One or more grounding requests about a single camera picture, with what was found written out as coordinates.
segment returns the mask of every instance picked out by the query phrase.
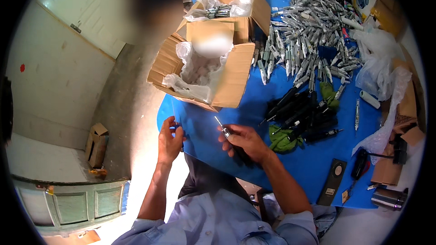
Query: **pile of cartridges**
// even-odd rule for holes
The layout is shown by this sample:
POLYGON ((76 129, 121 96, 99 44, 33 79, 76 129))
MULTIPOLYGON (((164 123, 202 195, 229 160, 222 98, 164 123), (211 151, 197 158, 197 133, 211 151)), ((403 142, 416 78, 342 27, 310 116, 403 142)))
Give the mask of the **pile of cartridges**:
POLYGON ((313 143, 341 131, 327 130, 337 125, 336 111, 327 106, 328 99, 318 103, 317 92, 309 89, 301 93, 296 91, 294 87, 281 99, 268 104, 265 120, 281 124, 273 135, 281 129, 292 129, 289 141, 302 136, 307 143, 313 143))
POLYGON ((215 8, 207 9, 206 13, 208 14, 207 17, 209 19, 228 18, 230 17, 231 9, 231 5, 222 5, 215 8))
POLYGON ((275 66, 282 66, 298 88, 309 82, 313 90, 315 78, 333 84, 333 76, 341 79, 342 92, 353 70, 364 64, 358 58, 357 47, 349 50, 345 45, 351 40, 345 28, 354 22, 349 18, 356 16, 352 7, 342 6, 336 0, 290 0, 290 6, 272 10, 276 11, 272 17, 280 17, 281 21, 271 21, 268 39, 265 45, 262 41, 256 42, 253 59, 253 65, 260 69, 263 84, 269 81, 275 66), (333 49, 336 56, 324 58, 319 46, 333 49))

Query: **man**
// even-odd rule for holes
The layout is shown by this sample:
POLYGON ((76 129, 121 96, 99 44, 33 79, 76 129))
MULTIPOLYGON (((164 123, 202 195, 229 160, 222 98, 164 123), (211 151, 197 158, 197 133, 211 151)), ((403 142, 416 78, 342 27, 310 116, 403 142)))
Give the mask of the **man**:
POLYGON ((229 156, 234 155, 232 143, 263 167, 285 214, 275 231, 261 220, 235 177, 189 155, 185 155, 189 175, 165 223, 166 183, 172 162, 186 140, 181 127, 172 136, 170 127, 174 125, 174 116, 162 124, 156 170, 138 219, 113 244, 319 244, 312 208, 303 189, 256 131, 241 125, 226 125, 237 135, 227 141, 221 133, 218 140, 229 156))

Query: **hand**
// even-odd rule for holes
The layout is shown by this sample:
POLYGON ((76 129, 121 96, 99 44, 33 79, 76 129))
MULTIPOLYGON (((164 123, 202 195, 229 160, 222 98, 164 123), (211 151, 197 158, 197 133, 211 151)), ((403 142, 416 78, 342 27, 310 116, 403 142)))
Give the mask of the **hand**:
POLYGON ((174 127, 175 117, 168 117, 162 124, 161 133, 159 133, 159 153, 157 156, 158 163, 172 164, 177 158, 182 148, 182 142, 186 141, 183 137, 182 127, 178 127, 175 131, 175 137, 173 137, 173 130, 170 127, 174 127))
POLYGON ((225 136, 221 133, 218 137, 218 141, 224 142, 222 149, 227 150, 230 157, 234 155, 230 143, 242 147, 248 156, 260 165, 267 161, 271 155, 275 155, 264 143, 262 138, 260 138, 254 128, 236 124, 224 125, 224 127, 228 128, 233 134, 226 140, 225 136))

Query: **green cloth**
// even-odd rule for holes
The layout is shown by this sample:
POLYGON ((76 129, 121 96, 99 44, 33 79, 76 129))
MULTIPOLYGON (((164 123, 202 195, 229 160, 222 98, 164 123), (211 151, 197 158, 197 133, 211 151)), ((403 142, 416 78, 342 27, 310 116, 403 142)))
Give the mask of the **green cloth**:
POLYGON ((275 134, 278 128, 277 125, 270 125, 270 140, 272 144, 270 145, 270 149, 277 153, 285 153, 291 151, 297 144, 302 145, 302 138, 299 136, 297 139, 290 142, 287 138, 289 134, 292 133, 290 129, 281 129, 275 134))
POLYGON ((336 92, 333 90, 333 85, 327 82, 320 82, 320 91, 323 99, 327 99, 331 96, 328 101, 328 106, 329 108, 337 110, 337 108, 339 108, 339 100, 334 98, 336 92))

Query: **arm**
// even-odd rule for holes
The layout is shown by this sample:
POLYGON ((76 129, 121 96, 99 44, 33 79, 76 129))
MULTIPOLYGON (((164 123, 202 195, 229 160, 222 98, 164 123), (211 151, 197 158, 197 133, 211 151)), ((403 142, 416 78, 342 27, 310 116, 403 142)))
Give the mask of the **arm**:
POLYGON ((304 211, 312 212, 306 194, 301 186, 285 169, 282 162, 272 150, 263 142, 256 131, 251 127, 241 125, 226 125, 235 135, 230 135, 228 141, 224 135, 220 135, 219 141, 224 142, 222 149, 228 150, 228 155, 233 156, 230 143, 241 146, 250 158, 259 163, 270 183, 275 198, 285 214, 297 214, 304 211))
POLYGON ((174 116, 167 118, 162 124, 156 169, 139 210, 138 218, 149 220, 164 220, 165 218, 166 183, 173 161, 182 148, 182 141, 186 140, 181 127, 177 128, 175 137, 173 137, 170 127, 174 125, 174 116))

